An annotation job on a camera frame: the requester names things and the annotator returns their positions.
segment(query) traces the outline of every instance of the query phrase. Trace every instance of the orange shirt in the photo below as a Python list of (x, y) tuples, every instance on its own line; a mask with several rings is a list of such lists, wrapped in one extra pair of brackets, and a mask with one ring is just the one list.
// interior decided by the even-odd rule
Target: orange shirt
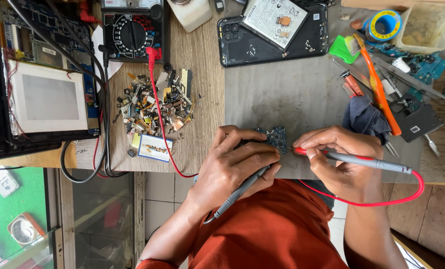
[[(276, 179), (201, 224), (189, 268), (346, 269), (330, 241), (327, 222), (333, 214), (309, 189)], [(166, 268), (177, 267), (147, 259), (137, 269)]]

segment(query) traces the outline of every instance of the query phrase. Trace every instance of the green surface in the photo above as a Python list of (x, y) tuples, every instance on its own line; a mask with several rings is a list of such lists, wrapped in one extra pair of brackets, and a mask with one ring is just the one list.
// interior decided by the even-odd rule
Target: green surface
[(352, 64), (355, 59), (357, 59), (357, 56), (360, 54), (360, 52), (357, 52), (357, 54), (352, 56), (349, 52), (349, 49), (345, 45), (345, 38), (341, 35), (337, 36), (331, 48), (329, 49), (329, 53), (335, 56), (339, 56), (348, 64)]
[(43, 168), (25, 167), (11, 170), (20, 187), (11, 195), (0, 195), (0, 257), (8, 258), (21, 249), (7, 226), (21, 213), (28, 212), (40, 227), (47, 230)]

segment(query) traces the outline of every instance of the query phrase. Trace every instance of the person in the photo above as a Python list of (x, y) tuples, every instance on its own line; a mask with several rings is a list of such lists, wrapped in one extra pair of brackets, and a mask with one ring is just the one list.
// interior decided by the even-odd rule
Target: person
[[(344, 228), (347, 265), (330, 242), (330, 201), (296, 180), (275, 179), (278, 150), (266, 135), (228, 125), (216, 131), (196, 183), (177, 211), (145, 246), (137, 269), (178, 268), (408, 268), (390, 233), (387, 207), (348, 205)], [(382, 202), (380, 169), (332, 166), (320, 149), (383, 158), (380, 140), (331, 126), (303, 134), (293, 147), (307, 149), (310, 169), (327, 192), (358, 203)], [(224, 214), (202, 221), (258, 169), (268, 169)]]

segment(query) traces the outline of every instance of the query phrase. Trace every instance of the hand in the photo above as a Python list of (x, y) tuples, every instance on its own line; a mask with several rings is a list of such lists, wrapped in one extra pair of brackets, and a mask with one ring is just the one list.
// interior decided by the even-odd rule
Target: hand
[(264, 166), (271, 165), (240, 197), (248, 197), (272, 186), (281, 165), (278, 150), (268, 144), (250, 142), (234, 149), (244, 140), (265, 141), (265, 134), (239, 129), (234, 125), (219, 127), (213, 144), (199, 171), (198, 181), (188, 192), (191, 199), (204, 211), (221, 206), (245, 179)]
[(310, 169), (335, 195), (351, 202), (381, 202), (380, 169), (340, 161), (333, 167), (320, 151), (330, 147), (340, 153), (383, 159), (378, 138), (331, 126), (303, 134), (292, 146), (307, 150)]

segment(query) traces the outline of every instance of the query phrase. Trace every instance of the gray probe handle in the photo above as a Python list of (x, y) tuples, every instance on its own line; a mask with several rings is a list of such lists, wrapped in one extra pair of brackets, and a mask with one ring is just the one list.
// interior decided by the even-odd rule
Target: gray probe handle
[(247, 189), (254, 184), (254, 182), (266, 172), (267, 169), (269, 169), (270, 166), (262, 167), (261, 169), (257, 170), (254, 174), (252, 174), (249, 178), (244, 180), (243, 184), (239, 186), (234, 193), (229, 196), (229, 198), (220, 206), (218, 211), (214, 213), (214, 217), (219, 218), (224, 211), (226, 211)]
[(356, 156), (338, 152), (329, 152), (329, 151), (324, 151), (323, 153), (328, 159), (368, 166), (372, 168), (379, 168), (383, 170), (390, 170), (405, 174), (411, 174), (413, 170), (413, 168), (408, 167), (406, 165), (387, 162), (383, 160), (377, 160), (369, 157)]

